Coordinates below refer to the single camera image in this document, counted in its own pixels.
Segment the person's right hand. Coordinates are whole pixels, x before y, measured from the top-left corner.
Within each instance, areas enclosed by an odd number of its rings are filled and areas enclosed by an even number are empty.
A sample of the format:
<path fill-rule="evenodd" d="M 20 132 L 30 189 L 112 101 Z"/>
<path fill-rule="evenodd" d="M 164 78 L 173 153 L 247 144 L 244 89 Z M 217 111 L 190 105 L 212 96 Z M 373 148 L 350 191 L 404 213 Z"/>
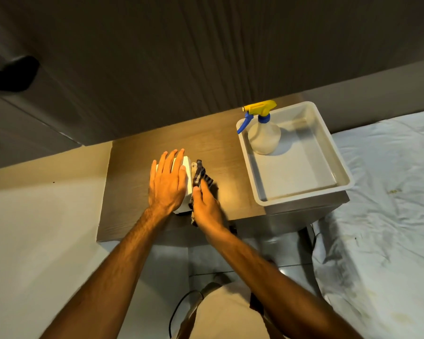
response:
<path fill-rule="evenodd" d="M 202 201 L 193 211 L 194 221 L 200 230 L 208 237 L 219 232 L 229 231 L 225 226 L 220 203 L 215 199 L 208 184 L 201 180 Z"/>

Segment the dark striped cloth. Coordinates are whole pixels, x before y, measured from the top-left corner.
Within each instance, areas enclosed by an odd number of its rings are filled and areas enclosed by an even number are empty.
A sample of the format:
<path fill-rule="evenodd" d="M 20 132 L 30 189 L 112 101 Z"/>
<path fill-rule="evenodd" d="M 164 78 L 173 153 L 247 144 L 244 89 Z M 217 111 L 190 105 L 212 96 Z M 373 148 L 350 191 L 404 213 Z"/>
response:
<path fill-rule="evenodd" d="M 215 188 L 215 185 L 213 184 L 213 179 L 207 175 L 206 170 L 205 170 L 201 160 L 197 160 L 196 163 L 192 164 L 192 174 L 193 174 L 193 176 L 192 176 L 192 186 L 193 187 L 200 187 L 201 180 L 203 179 L 207 182 L 209 190 L 211 191 L 211 193 L 215 197 L 214 192 L 216 191 L 216 188 Z M 189 201 L 189 207 L 192 210 L 192 197 Z M 191 215 L 191 222 L 194 226 L 198 227 L 196 222 L 194 221 L 193 211 L 192 211 L 192 215 Z"/>

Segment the person's right forearm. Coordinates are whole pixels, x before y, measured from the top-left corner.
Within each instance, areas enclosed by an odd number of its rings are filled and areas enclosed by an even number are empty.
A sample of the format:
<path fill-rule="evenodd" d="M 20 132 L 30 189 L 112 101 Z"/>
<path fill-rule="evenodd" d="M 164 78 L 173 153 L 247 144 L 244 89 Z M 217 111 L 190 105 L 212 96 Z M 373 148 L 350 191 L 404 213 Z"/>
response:
<path fill-rule="evenodd" d="M 363 339 L 333 309 L 281 273 L 218 222 L 200 226 L 210 244 L 249 286 L 290 339 Z"/>

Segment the person's left forearm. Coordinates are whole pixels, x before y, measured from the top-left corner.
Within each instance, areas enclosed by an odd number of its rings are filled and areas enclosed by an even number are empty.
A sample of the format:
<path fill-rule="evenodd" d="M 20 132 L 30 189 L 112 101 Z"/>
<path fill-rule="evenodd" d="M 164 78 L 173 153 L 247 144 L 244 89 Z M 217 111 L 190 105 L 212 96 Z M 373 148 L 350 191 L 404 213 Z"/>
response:
<path fill-rule="evenodd" d="M 148 207 L 40 339 L 117 339 L 147 257 L 170 212 Z"/>

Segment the wooden bedside table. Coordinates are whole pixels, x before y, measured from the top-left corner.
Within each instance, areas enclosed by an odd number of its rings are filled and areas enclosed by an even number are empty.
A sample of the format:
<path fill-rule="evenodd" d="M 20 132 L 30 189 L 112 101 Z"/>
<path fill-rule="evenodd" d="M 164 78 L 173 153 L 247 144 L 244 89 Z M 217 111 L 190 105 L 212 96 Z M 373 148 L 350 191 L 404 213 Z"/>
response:
<path fill-rule="evenodd" d="M 296 97 L 277 100 L 279 108 Z M 240 108 L 184 121 L 113 141 L 105 183 L 97 242 L 124 238 L 148 205 L 149 170 L 163 151 L 185 149 L 193 163 L 202 160 L 214 180 L 225 219 L 243 237 L 270 237 L 298 231 L 348 203 L 348 191 L 269 207 L 252 192 L 236 124 Z"/>

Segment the spray bottle with yellow nozzle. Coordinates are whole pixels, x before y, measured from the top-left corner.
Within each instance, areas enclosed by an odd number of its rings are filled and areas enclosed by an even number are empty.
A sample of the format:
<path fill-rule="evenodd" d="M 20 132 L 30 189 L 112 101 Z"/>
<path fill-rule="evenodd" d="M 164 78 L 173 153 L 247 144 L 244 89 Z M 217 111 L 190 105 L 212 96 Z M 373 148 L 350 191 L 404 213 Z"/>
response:
<path fill-rule="evenodd" d="M 271 110 L 276 106 L 275 101 L 267 100 L 242 107 L 245 115 L 243 123 L 237 129 L 237 134 L 240 135 L 250 124 L 253 124 L 247 130 L 247 136 L 254 153 L 270 154 L 275 151 L 280 142 L 281 129 L 278 125 L 271 123 L 270 116 Z"/>

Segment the grey plastic tray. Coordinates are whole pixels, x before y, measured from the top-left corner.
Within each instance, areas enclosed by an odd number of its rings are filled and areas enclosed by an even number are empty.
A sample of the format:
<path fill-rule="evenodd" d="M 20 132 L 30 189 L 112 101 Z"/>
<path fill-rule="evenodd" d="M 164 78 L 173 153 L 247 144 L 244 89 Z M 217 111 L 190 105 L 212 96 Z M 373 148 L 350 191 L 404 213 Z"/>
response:
<path fill-rule="evenodd" d="M 274 152 L 254 153 L 247 136 L 253 124 L 238 135 L 259 205 L 287 204 L 354 187 L 355 179 L 313 102 L 274 108 L 270 116 L 281 129 Z"/>

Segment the person's beige shorts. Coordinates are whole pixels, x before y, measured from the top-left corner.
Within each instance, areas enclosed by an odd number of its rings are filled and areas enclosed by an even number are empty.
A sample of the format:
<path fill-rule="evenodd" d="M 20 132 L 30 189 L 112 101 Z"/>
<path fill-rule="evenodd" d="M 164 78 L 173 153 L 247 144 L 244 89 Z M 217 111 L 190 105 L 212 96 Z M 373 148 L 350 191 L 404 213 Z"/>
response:
<path fill-rule="evenodd" d="M 244 282 L 210 283 L 174 339 L 286 339 L 267 315 Z"/>

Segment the grey cabinet door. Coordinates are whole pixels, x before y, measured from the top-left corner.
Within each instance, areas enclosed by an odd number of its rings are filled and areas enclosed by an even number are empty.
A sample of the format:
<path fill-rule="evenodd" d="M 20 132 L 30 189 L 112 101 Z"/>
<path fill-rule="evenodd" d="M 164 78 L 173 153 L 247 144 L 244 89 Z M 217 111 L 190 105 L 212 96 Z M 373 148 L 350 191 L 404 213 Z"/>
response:
<path fill-rule="evenodd" d="M 0 94 L 0 168 L 16 165 L 81 147 L 70 134 L 79 115 L 59 84 L 51 78 L 42 56 L 29 48 L 23 32 L 0 8 L 0 69 L 22 56 L 40 62 L 28 90 Z"/>

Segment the bed with white sheet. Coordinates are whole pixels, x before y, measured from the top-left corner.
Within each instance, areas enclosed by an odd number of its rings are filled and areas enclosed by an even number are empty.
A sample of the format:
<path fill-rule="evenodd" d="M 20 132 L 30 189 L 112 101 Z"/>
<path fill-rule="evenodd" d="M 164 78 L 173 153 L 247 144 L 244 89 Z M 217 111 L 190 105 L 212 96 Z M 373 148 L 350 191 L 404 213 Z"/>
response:
<path fill-rule="evenodd" d="M 312 225 L 321 294 L 366 339 L 424 339 L 424 111 L 332 137 L 355 185 Z"/>

